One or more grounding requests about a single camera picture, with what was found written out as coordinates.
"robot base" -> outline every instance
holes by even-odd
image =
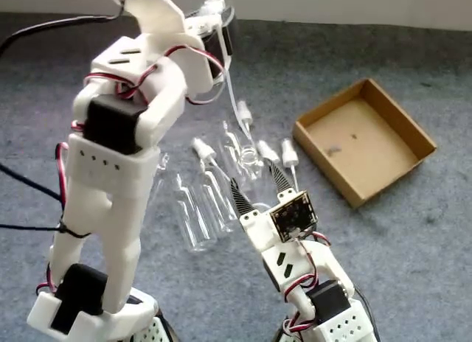
[[[27,322],[57,341],[66,342],[176,342],[172,329],[159,313],[157,301],[135,288],[131,296],[136,302],[126,304],[118,313],[103,312],[98,316],[81,311],[69,334],[51,328],[61,300],[51,293],[40,293]]]

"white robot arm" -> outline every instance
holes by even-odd
[[[283,171],[267,160],[277,185],[279,204],[259,212],[232,181],[240,222],[264,267],[286,302],[295,307],[276,341],[377,342],[374,329],[355,289],[328,245],[306,240],[317,216],[306,191],[296,192]],[[321,277],[327,280],[320,282]]]
[[[50,249],[51,293],[39,294],[28,317],[58,341],[151,341],[151,332],[175,341],[156,300],[132,288],[157,144],[185,98],[209,91],[231,62],[223,1],[190,18],[171,0],[119,1],[142,34],[96,57],[74,101],[60,222],[67,230]],[[106,274],[78,263],[90,234],[103,243]]]

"open cardboard box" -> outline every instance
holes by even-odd
[[[436,150],[373,80],[362,80],[301,116],[294,138],[358,207]]]

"circuit board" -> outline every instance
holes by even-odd
[[[318,222],[306,191],[271,212],[271,218],[282,242],[289,241]]]

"mounting hole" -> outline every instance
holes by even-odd
[[[122,55],[135,55],[136,53],[141,53],[140,49],[126,49],[120,52]]]
[[[109,60],[108,63],[110,64],[123,64],[123,63],[130,63],[130,60],[127,58],[117,58],[116,60]]]

